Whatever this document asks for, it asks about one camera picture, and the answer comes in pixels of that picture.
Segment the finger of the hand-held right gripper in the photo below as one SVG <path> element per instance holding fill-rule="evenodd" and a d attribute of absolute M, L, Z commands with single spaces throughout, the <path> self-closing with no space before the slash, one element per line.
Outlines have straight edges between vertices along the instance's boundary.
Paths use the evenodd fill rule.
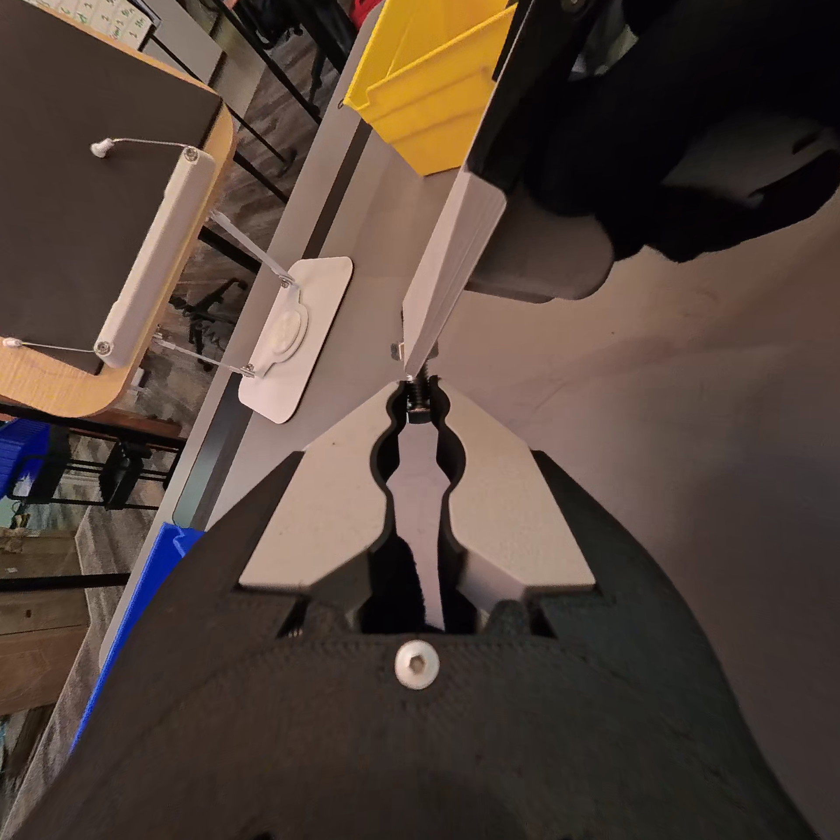
<path fill-rule="evenodd" d="M 402 303 L 406 375 L 426 363 L 507 203 L 477 175 L 457 174 Z"/>

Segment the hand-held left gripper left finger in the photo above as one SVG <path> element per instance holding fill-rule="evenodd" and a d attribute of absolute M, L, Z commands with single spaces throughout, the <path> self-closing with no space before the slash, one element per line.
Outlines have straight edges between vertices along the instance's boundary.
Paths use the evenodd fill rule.
<path fill-rule="evenodd" d="M 375 630 L 403 582 L 403 541 L 387 479 L 400 463 L 403 386 L 388 384 L 301 453 L 239 576 L 248 594 L 336 608 Z"/>

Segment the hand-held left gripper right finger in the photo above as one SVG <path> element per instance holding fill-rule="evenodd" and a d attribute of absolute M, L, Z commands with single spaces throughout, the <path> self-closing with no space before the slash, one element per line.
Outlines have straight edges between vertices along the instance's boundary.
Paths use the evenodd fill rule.
<path fill-rule="evenodd" d="M 530 447 L 435 377 L 436 464 L 448 480 L 437 537 L 444 628 L 475 631 L 500 602 L 590 593 L 595 577 Z"/>

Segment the yellow storage bin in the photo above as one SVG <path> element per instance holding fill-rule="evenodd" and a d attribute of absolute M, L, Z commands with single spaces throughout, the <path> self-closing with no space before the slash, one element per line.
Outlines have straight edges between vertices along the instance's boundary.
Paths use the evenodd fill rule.
<path fill-rule="evenodd" d="M 421 176 L 466 160 L 496 87 L 508 1 L 387 1 L 344 105 Z"/>

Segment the steel hex bolt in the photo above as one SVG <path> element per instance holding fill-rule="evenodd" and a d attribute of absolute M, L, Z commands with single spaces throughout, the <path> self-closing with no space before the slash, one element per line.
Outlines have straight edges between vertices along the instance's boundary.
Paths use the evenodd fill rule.
<path fill-rule="evenodd" d="M 425 362 L 417 374 L 405 374 L 407 401 L 409 410 L 419 412 L 429 402 L 428 363 L 438 357 L 438 342 L 430 350 Z"/>

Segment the blue storage bin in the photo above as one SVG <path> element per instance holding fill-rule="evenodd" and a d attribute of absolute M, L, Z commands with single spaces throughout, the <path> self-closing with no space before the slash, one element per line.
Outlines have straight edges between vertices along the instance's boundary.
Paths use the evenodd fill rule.
<path fill-rule="evenodd" d="M 18 487 L 27 494 L 44 465 L 49 450 L 50 425 L 15 418 L 1 427 L 1 497 Z"/>
<path fill-rule="evenodd" d="M 134 626 L 140 620 L 144 610 L 160 590 L 163 582 L 175 567 L 188 554 L 189 550 L 205 534 L 205 531 L 193 528 L 180 528 L 172 523 L 164 523 L 157 532 L 152 549 L 143 564 L 140 578 L 134 587 L 128 605 L 119 621 L 107 656 L 101 666 L 98 680 L 91 697 L 82 713 L 77 732 L 70 745 L 70 752 L 76 748 L 82 733 L 89 723 L 91 714 L 98 702 L 104 685 L 109 677 L 119 654 L 126 644 Z"/>

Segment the person's right hand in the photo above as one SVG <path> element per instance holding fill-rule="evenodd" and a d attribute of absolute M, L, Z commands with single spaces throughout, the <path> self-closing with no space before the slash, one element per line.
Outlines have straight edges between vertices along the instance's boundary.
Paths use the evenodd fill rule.
<path fill-rule="evenodd" d="M 533 196 L 593 216 L 616 259 L 647 246 L 686 263 L 798 224 L 837 192 L 838 131 L 756 106 L 685 125 L 670 109 L 644 113 L 642 96 L 611 97 L 614 66 L 562 107 Z"/>

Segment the white folding stand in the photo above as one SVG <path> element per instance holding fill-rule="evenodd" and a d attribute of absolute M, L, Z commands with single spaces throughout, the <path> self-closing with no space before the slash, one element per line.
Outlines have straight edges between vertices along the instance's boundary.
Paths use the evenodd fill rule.
<path fill-rule="evenodd" d="M 87 346 L 37 343 L 2 335 L 2 393 L 41 411 L 58 410 L 67 417 L 101 411 L 95 397 L 81 396 L 84 378 L 123 391 L 129 373 L 151 342 L 170 350 L 177 346 L 156 329 L 165 305 L 164 296 L 174 280 L 175 268 L 185 256 L 189 225 L 207 210 L 216 182 L 214 157 L 193 145 L 160 140 L 105 138 L 91 143 L 97 160 L 116 155 L 120 145 L 134 144 L 177 149 L 179 155 L 161 203 L 134 259 L 127 279 L 107 311 L 102 326 Z M 354 274 L 350 257 L 299 259 L 290 268 L 280 266 L 258 248 L 222 213 L 210 218 L 268 269 L 280 288 L 246 364 L 209 361 L 238 374 L 244 382 L 238 399 L 273 424 L 289 422 L 296 413 L 314 372 Z M 99 375 L 87 375 L 64 364 L 45 350 L 84 355 L 102 364 Z"/>

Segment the black chair base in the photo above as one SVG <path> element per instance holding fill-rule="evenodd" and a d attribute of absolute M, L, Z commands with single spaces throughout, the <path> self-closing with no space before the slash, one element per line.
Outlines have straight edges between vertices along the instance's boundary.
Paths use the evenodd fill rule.
<path fill-rule="evenodd" d="M 172 295 L 170 306 L 186 322 L 186 341 L 190 351 L 207 357 L 207 350 L 223 354 L 250 291 L 245 280 L 230 278 L 195 301 Z"/>

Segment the whiteboard with handwriting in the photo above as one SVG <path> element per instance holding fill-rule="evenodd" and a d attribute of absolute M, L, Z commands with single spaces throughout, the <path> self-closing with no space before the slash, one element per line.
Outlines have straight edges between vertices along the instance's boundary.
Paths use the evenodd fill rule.
<path fill-rule="evenodd" d="M 44 1 L 74 23 L 140 51 L 161 25 L 161 18 L 141 1 Z"/>

